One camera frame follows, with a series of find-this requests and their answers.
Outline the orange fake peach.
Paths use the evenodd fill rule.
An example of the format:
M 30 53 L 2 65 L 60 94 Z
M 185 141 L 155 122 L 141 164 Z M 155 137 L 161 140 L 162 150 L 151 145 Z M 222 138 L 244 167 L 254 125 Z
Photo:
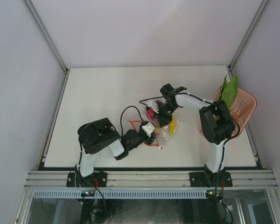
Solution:
M 153 133 L 154 133 L 156 136 L 159 136 L 160 133 L 161 133 L 161 128 L 158 127 L 158 126 L 156 126 L 155 129 L 154 129 L 154 131 L 153 131 Z

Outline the red fake tomato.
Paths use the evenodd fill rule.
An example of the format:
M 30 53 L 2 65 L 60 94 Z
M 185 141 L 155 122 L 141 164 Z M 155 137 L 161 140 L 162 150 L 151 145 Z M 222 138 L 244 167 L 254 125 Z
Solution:
M 149 110 L 146 110 L 145 115 L 146 115 L 147 119 L 155 120 L 156 118 L 154 116 L 154 113 L 155 112 L 153 111 L 153 109 L 149 109 Z

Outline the clear zip top bag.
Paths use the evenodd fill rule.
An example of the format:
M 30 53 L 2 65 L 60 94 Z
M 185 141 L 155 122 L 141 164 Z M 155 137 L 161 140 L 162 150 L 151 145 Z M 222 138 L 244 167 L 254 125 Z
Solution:
M 130 130 L 128 130 L 126 132 L 126 135 L 124 136 L 124 140 L 125 140 L 124 145 L 126 146 L 126 149 L 128 151 L 131 151 L 142 144 L 146 145 L 144 143 L 144 140 L 148 136 L 141 129 L 143 124 L 147 124 L 148 122 L 151 122 L 154 124 L 155 127 L 156 126 L 160 127 L 157 119 L 155 119 L 155 120 L 147 119 L 145 112 L 140 112 L 140 115 L 141 116 L 138 119 L 132 118 L 132 119 L 128 120 L 128 122 L 132 126 L 132 128 Z M 173 136 L 175 135 L 177 128 L 178 128 L 179 124 L 181 123 L 180 116 L 173 115 L 173 117 L 176 119 L 176 129 L 175 129 L 174 134 L 169 135 L 169 124 L 165 125 L 164 127 L 161 127 L 160 135 L 157 136 L 157 138 L 153 142 L 153 144 L 155 144 L 155 146 L 151 146 L 151 147 L 158 147 L 159 149 L 163 149 L 165 144 L 173 139 Z

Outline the green fake leafy vegetable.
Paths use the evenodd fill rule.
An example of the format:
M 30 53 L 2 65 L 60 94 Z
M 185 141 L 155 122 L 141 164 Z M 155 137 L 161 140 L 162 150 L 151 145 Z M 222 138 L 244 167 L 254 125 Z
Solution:
M 219 98 L 225 102 L 228 109 L 231 108 L 235 98 L 237 97 L 238 86 L 239 80 L 237 76 L 234 76 L 230 82 L 227 82 L 226 77 L 224 78 Z

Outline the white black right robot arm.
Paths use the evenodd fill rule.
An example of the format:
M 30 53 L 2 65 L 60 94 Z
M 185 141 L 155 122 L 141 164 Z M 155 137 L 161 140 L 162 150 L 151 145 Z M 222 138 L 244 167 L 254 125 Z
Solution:
M 157 110 L 154 112 L 160 127 L 172 122 L 173 113 L 178 108 L 186 107 L 198 111 L 202 133 L 210 143 L 211 152 L 205 164 L 205 182 L 210 186 L 216 186 L 225 172 L 225 146 L 234 138 L 232 133 L 236 127 L 238 128 L 236 135 L 239 135 L 240 125 L 221 99 L 216 101 L 202 99 L 190 94 L 183 86 L 174 89 L 171 84 L 162 86 L 160 92 L 165 102 L 157 100 Z

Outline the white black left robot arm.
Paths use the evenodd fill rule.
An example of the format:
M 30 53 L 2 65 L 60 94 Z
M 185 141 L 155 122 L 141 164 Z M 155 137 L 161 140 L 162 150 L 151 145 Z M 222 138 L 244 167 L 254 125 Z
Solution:
M 108 118 L 82 125 L 77 131 L 80 159 L 75 166 L 76 181 L 84 187 L 92 183 L 96 154 L 100 151 L 108 148 L 116 160 L 121 160 L 141 144 L 151 145 L 156 139 L 155 129 L 151 122 L 143 121 L 138 130 L 130 129 L 121 136 Z

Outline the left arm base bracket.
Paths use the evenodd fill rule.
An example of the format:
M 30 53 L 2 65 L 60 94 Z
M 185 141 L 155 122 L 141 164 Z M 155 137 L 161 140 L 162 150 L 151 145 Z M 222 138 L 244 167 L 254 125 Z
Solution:
M 67 187 L 106 187 L 108 174 L 106 172 L 94 172 L 93 174 L 82 177 L 77 171 L 70 172 L 67 176 Z

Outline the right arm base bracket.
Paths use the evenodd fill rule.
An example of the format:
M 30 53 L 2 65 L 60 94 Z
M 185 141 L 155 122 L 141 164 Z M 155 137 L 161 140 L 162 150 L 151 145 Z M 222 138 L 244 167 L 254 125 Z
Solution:
M 232 187 L 232 178 L 231 173 L 222 171 L 220 173 L 211 173 L 211 172 L 190 172 L 190 185 L 191 187 L 208 187 L 214 188 L 216 186 L 223 187 Z

